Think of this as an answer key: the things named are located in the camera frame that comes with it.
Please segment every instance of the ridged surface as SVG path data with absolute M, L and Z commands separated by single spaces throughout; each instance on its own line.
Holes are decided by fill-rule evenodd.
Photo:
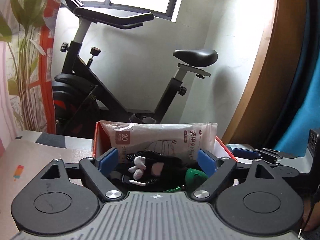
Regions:
M 32 236 L 21 232 L 12 240 L 253 240 L 225 226 L 207 203 L 183 192 L 131 192 L 120 202 L 106 203 L 87 226 L 63 236 Z M 293 233 L 264 240 L 297 240 Z

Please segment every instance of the exercise bike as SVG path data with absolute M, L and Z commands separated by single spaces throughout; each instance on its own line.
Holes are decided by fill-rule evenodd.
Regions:
M 200 69 L 215 63 L 218 54 L 214 50 L 176 50 L 173 56 L 185 62 L 178 64 L 178 71 L 171 78 L 154 112 L 126 109 L 91 71 L 93 57 L 101 52 L 92 47 L 92 57 L 85 63 L 79 57 L 79 51 L 91 23 L 103 23 L 119 29 L 132 29 L 143 26 L 146 21 L 154 19 L 152 13 L 118 17 L 84 8 L 79 0 L 65 0 L 63 4 L 79 17 L 79 28 L 68 43 L 63 43 L 60 51 L 67 52 L 62 72 L 52 82 L 55 105 L 55 122 L 57 134 L 92 138 L 95 123 L 100 120 L 100 109 L 96 100 L 108 109 L 103 116 L 105 120 L 135 123 L 160 123 L 175 95 L 185 95 L 187 89 L 182 80 L 188 71 L 204 79 L 211 74 Z

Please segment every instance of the person's skin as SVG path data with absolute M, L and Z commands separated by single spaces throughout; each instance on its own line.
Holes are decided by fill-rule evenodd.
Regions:
M 310 199 L 304 200 L 304 212 L 303 212 L 303 222 L 306 222 L 310 212 Z M 310 220 L 305 228 L 305 231 L 311 231 L 320 226 L 320 203 L 316 203 L 313 212 L 311 214 Z

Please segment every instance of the blue gripper pad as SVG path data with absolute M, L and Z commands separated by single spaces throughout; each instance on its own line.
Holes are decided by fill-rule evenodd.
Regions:
M 117 148 L 111 148 L 96 159 L 96 167 L 105 177 L 109 176 L 118 163 L 119 152 Z
M 208 151 L 200 149 L 198 151 L 197 162 L 208 177 L 210 177 L 217 171 L 214 156 L 212 153 Z
M 248 149 L 241 149 L 241 148 L 234 148 L 232 151 L 235 157 L 253 160 L 253 159 L 260 159 L 261 154 L 258 153 L 256 150 L 248 150 Z

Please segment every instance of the metal screw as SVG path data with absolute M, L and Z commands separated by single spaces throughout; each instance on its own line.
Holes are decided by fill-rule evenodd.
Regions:
M 209 197 L 209 192 L 206 190 L 197 190 L 193 193 L 193 195 L 197 198 L 206 198 Z
M 121 192 L 118 191 L 118 190 L 109 190 L 107 193 L 106 193 L 106 197 L 108 198 L 119 198 L 121 197 Z

